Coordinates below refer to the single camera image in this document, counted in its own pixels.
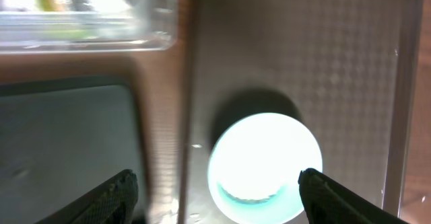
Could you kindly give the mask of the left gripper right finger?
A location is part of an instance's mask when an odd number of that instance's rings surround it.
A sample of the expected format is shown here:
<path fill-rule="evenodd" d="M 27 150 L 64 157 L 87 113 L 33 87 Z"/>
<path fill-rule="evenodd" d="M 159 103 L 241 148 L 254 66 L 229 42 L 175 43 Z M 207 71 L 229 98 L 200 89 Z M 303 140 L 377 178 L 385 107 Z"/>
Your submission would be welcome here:
<path fill-rule="evenodd" d="M 310 224 L 407 224 L 313 168 L 298 183 Z"/>

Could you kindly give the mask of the light blue bowl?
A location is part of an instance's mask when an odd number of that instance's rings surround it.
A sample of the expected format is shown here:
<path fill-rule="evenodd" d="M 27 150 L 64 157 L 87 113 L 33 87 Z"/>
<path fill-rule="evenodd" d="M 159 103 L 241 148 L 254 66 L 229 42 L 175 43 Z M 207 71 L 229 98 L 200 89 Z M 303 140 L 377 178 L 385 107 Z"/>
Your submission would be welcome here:
<path fill-rule="evenodd" d="M 314 135 L 300 121 L 278 113 L 247 116 L 215 143 L 207 169 L 215 205 L 239 224 L 283 224 L 303 212 L 301 171 L 323 169 Z"/>

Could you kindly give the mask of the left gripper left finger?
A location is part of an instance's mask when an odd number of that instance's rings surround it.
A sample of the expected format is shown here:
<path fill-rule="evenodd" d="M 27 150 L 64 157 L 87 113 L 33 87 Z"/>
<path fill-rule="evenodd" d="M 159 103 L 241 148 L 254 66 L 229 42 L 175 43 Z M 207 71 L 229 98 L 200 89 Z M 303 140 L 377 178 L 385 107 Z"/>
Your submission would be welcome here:
<path fill-rule="evenodd" d="M 138 200 L 137 176 L 123 170 L 37 224 L 126 224 Z"/>

